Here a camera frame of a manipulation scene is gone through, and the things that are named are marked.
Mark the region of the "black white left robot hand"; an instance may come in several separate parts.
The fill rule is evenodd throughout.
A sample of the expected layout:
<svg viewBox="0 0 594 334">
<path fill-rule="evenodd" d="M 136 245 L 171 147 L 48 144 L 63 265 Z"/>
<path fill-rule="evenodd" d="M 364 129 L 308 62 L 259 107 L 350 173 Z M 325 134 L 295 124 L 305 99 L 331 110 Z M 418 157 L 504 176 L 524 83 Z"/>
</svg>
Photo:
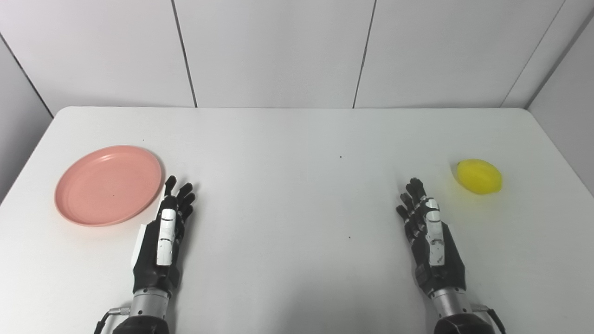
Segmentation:
<svg viewBox="0 0 594 334">
<path fill-rule="evenodd" d="M 141 237 L 132 268 L 132 291 L 159 289 L 172 294 L 179 286 L 181 273 L 177 266 L 187 220 L 194 211 L 196 194 L 191 183 L 182 185 L 174 193 L 175 176 L 165 181 L 161 202 L 155 218 L 142 225 Z"/>
</svg>

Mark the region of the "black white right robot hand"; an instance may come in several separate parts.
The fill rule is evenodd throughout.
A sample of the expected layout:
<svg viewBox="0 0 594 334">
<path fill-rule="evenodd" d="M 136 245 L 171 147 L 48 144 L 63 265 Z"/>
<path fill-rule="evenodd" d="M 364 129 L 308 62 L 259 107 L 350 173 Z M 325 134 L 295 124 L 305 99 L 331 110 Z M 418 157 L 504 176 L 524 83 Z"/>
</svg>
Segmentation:
<svg viewBox="0 0 594 334">
<path fill-rule="evenodd" d="M 466 290 L 466 268 L 436 199 L 425 192 L 420 179 L 412 178 L 400 200 L 395 210 L 403 221 L 420 289 L 427 296 L 442 289 Z"/>
</svg>

